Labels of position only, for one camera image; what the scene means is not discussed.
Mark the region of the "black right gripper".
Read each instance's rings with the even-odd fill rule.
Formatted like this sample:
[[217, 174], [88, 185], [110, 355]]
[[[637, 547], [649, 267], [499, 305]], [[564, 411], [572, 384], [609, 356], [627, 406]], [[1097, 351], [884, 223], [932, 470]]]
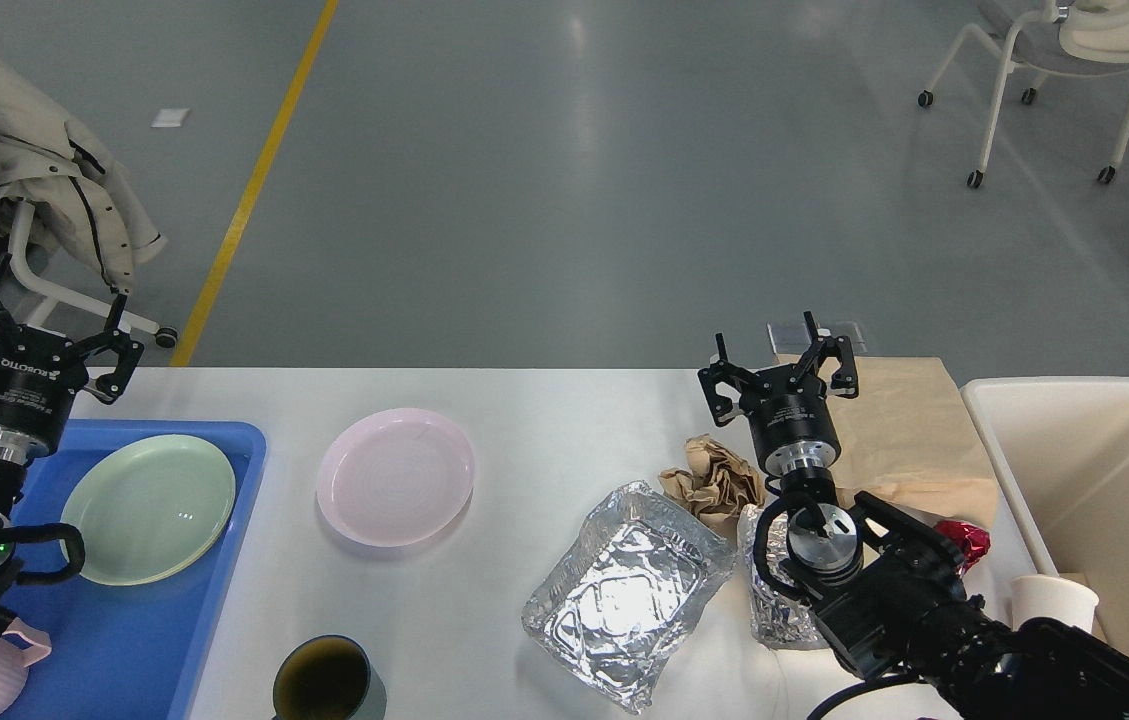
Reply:
[[[811, 345], [796, 365], [770, 366], [753, 374], [732, 363], [723, 333], [716, 333], [715, 359], [698, 369], [698, 383], [715, 427], [727, 427], [746, 416], [756, 459], [773, 477], [793, 469], [830, 468], [840, 455], [840, 442], [828, 396], [857, 398], [860, 374], [843, 337], [820, 337], [811, 311], [803, 313]], [[830, 379], [823, 366], [834, 361]]]

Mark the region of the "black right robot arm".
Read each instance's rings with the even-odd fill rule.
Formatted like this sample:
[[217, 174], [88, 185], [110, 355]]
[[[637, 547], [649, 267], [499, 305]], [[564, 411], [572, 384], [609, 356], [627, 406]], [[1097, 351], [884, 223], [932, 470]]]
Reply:
[[938, 530], [858, 492], [838, 502], [840, 455], [829, 396], [855, 398], [851, 342], [803, 314], [797, 361], [752, 372], [718, 355], [698, 370], [714, 423], [743, 416], [771, 501], [750, 555], [762, 583], [811, 612], [856, 684], [815, 706], [814, 719], [864, 694], [930, 685], [963, 719], [1129, 719], [1129, 657], [1059, 620], [1013, 629], [966, 592], [965, 556]]

